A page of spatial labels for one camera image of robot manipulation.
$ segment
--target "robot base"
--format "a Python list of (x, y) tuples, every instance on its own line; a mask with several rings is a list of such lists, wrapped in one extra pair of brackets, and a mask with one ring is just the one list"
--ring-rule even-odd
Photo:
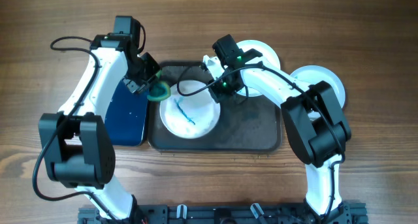
[[(319, 224), (305, 203), (280, 204), (278, 206), (190, 206), (141, 205), (137, 206), (144, 219), (134, 224)], [(81, 208), (78, 224), (129, 223), (102, 218), (96, 208)], [(366, 205), (343, 201), (330, 215), (326, 223), (368, 224)]]

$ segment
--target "blue ink drawing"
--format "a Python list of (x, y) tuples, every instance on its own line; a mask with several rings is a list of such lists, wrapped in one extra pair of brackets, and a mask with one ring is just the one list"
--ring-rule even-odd
[(177, 105), (177, 109), (183, 114), (183, 116), (188, 120), (189, 123), (192, 123), (193, 125), (196, 125), (195, 122), (193, 122), (193, 120), (191, 120), (191, 118), (189, 116), (187, 116), (187, 114), (185, 114), (185, 112), (183, 111), (183, 109), (180, 107), (180, 103), (183, 101), (183, 97), (181, 97), (178, 101), (177, 99), (174, 100), (174, 102)]

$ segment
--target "wooden table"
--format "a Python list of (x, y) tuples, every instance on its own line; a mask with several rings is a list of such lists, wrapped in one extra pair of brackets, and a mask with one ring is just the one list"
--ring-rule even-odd
[[(343, 199), (367, 203), (370, 223), (418, 222), (418, 0), (0, 0), (0, 223), (74, 223), (85, 197), (46, 202), (31, 175), (37, 123), (56, 112), (88, 57), (49, 49), (93, 38), (132, 15), (158, 61), (200, 60), (230, 33), (271, 45), (286, 72), (310, 64), (346, 87), (353, 137), (340, 169)], [(68, 45), (86, 46), (82, 42)], [(160, 154), (117, 148), (115, 174), (139, 204), (301, 202), (304, 165), (287, 139), (270, 155)], [(42, 164), (44, 193), (69, 193)]]

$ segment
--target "black tray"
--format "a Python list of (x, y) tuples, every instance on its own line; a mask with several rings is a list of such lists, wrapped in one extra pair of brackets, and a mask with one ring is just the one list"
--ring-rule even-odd
[[(186, 66), (164, 66), (161, 79), (170, 86)], [(212, 77), (200, 67), (194, 66), (185, 74), (184, 80), (198, 80), (208, 83)], [(217, 125), (207, 135), (196, 139), (175, 136), (163, 125), (159, 116), (159, 103), (151, 102), (148, 118), (148, 142), (159, 151), (234, 151), (266, 153), (281, 144), (280, 109), (266, 97), (245, 97), (236, 95), (221, 102), (221, 115)]]

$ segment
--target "black cable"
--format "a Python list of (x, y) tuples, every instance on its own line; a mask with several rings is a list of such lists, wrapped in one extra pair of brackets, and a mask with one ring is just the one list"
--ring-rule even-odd
[(62, 120), (59, 125), (57, 126), (57, 129), (54, 131), (54, 133), (52, 134), (51, 138), (46, 142), (45, 146), (43, 147), (43, 149), (40, 151), (40, 154), (38, 156), (38, 159), (35, 163), (35, 167), (33, 168), (33, 174), (32, 174), (32, 186), (33, 186), (33, 190), (35, 192), (35, 194), (37, 194), (37, 196), (41, 199), (47, 200), (47, 201), (60, 201), (60, 200), (65, 200), (71, 197), (75, 197), (77, 195), (88, 195), (90, 196), (91, 199), (93, 199), (97, 205), (104, 211), (106, 212), (107, 215), (110, 216), (110, 218), (112, 218), (113, 220), (116, 220), (116, 218), (113, 216), (113, 214), (110, 213), (110, 211), (108, 209), (106, 209), (106, 207), (100, 202), (100, 200), (92, 193), (89, 191), (79, 191), (79, 192), (74, 192), (68, 195), (63, 195), (61, 197), (48, 197), (44, 194), (42, 194), (39, 191), (38, 188), (38, 172), (39, 172), (39, 167), (40, 167), (40, 163), (42, 162), (42, 159), (44, 158), (46, 152), (48, 151), (48, 148), (51, 146), (52, 141), (55, 139), (55, 137), (60, 134), (62, 132), (62, 130), (65, 128), (65, 123), (68, 121), (68, 119), (77, 111), (78, 107), (81, 106), (84, 98), (86, 97), (88, 91), (90, 90), (90, 87), (93, 85), (95, 78), (97, 76), (97, 73), (99, 72), (99, 68), (100, 68), (100, 61), (99, 58), (97, 58), (97, 56), (87, 50), (87, 49), (83, 49), (83, 48), (56, 48), (54, 47), (54, 44), (61, 41), (61, 40), (65, 40), (65, 39), (80, 39), (80, 40), (85, 40), (88, 42), (91, 42), (91, 40), (83, 38), (83, 37), (61, 37), (58, 38), (54, 41), (52, 41), (50, 47), (52, 50), (58, 50), (58, 51), (81, 51), (81, 52), (85, 52), (87, 54), (90, 54), (93, 59), (95, 60), (95, 68), (94, 68), (94, 72), (93, 75), (91, 76), (89, 82), (86, 85), (86, 88), (83, 90), (83, 92), (80, 95), (80, 98), (78, 98), (78, 100), (75, 102), (74, 107), (72, 108), (72, 110), (69, 112), (68, 116), (65, 116), (64, 120)]
[(140, 54), (142, 51), (144, 51), (144, 48), (145, 48), (145, 38), (146, 38), (146, 35), (145, 35), (145, 27), (143, 25), (140, 25), (140, 26), (141, 26), (142, 32), (144, 33), (144, 40), (142, 41), (142, 46), (138, 49), (138, 54)]
[(249, 98), (249, 93), (248, 93), (248, 87), (247, 85), (244, 85), (244, 88), (246, 90), (246, 98), (244, 100), (242, 100), (242, 102), (238, 103), (239, 105), (243, 104), (244, 102), (246, 102)]
[(196, 90), (196, 91), (194, 91), (194, 92), (192, 92), (192, 93), (182, 93), (181, 91), (180, 91), (180, 81), (182, 80), (182, 78), (183, 78), (183, 75), (188, 71), (188, 69), (190, 69), (190, 67), (188, 67), (180, 76), (179, 76), (179, 78), (178, 78), (178, 81), (177, 81), (177, 92), (181, 95), (181, 96), (184, 96), (184, 97), (188, 97), (188, 96), (192, 96), (192, 95), (194, 95), (194, 94), (197, 94), (197, 93), (200, 93), (201, 91), (203, 91), (203, 90), (205, 90), (205, 89), (207, 89), (207, 88), (209, 88), (210, 86), (213, 86), (214, 84), (216, 84), (216, 83), (218, 83), (218, 82), (220, 82), (223, 78), (225, 78), (225, 77), (227, 77), (227, 76), (229, 76), (229, 75), (232, 75), (232, 74), (234, 74), (234, 73), (236, 73), (236, 72), (239, 72), (239, 71), (242, 71), (242, 70), (245, 70), (245, 69), (251, 69), (251, 68), (255, 68), (255, 69), (262, 69), (262, 70), (264, 70), (264, 71), (269, 71), (269, 72), (271, 72), (271, 73), (273, 73), (273, 74), (275, 74), (275, 75), (277, 75), (277, 76), (279, 76), (282, 80), (284, 80), (287, 84), (289, 84), (292, 88), (294, 88), (294, 89), (296, 89), (297, 91), (299, 91), (300, 92), (300, 94), (313, 106), (313, 108), (315, 109), (315, 111), (316, 112), (318, 112), (319, 113), (319, 115), (321, 116), (321, 118), (323, 119), (323, 121), (325, 122), (325, 125), (327, 126), (327, 128), (328, 128), (328, 130), (330, 131), (330, 133), (331, 133), (331, 135), (332, 135), (332, 137), (333, 137), (333, 139), (334, 139), (334, 141), (335, 141), (335, 143), (337, 144), (337, 148), (338, 148), (338, 152), (340, 152), (340, 154), (342, 155), (342, 159), (340, 160), (340, 161), (335, 161), (335, 162), (333, 162), (332, 164), (331, 164), (331, 166), (329, 167), (330, 168), (330, 171), (331, 171), (331, 194), (330, 194), (330, 202), (329, 202), (329, 207), (327, 208), (327, 211), (325, 212), (325, 215), (324, 215), (324, 218), (323, 218), (323, 221), (325, 222), (327, 219), (328, 219), (328, 217), (329, 217), (329, 214), (330, 214), (330, 211), (331, 211), (331, 209), (332, 209), (332, 204), (333, 204), (333, 202), (334, 202), (334, 199), (335, 199), (335, 177), (334, 177), (334, 167), (335, 167), (335, 165), (337, 165), (337, 164), (341, 164), (341, 163), (343, 163), (345, 160), (346, 160), (346, 157), (345, 157), (345, 155), (344, 155), (344, 152), (342, 151), (342, 147), (341, 147), (341, 143), (340, 143), (340, 141), (338, 140), (338, 138), (337, 138), (337, 136), (336, 136), (336, 134), (335, 134), (335, 132), (334, 132), (334, 129), (332, 128), (332, 126), (331, 126), (331, 124), (328, 122), (328, 120), (325, 118), (325, 115), (324, 115), (324, 113), (322, 113), (322, 111), (321, 111), (321, 109), (319, 109), (319, 107), (318, 107), (318, 105), (314, 102), (314, 100), (312, 100), (309, 96), (308, 96), (308, 94), (306, 94), (306, 92), (305, 91), (303, 91), (302, 89), (300, 89), (295, 83), (293, 83), (292, 81), (290, 81), (290, 80), (288, 80), (286, 77), (284, 77), (282, 74), (280, 74), (279, 72), (277, 72), (277, 71), (275, 71), (275, 70), (272, 70), (272, 69), (269, 69), (268, 67), (265, 67), (264, 65), (254, 65), (254, 64), (252, 64), (252, 65), (246, 65), (245, 67), (241, 67), (241, 68), (238, 68), (238, 69), (235, 69), (235, 70), (233, 70), (233, 71), (231, 71), (231, 72), (229, 72), (229, 73), (227, 73), (227, 74), (225, 74), (225, 75), (223, 75), (223, 76), (221, 76), (220, 78), (218, 78), (218, 79), (216, 79), (216, 80), (214, 80), (212, 83), (210, 83), (210, 84), (207, 84), (206, 86), (204, 86), (203, 88), (200, 88), (200, 89), (198, 89), (198, 90)]

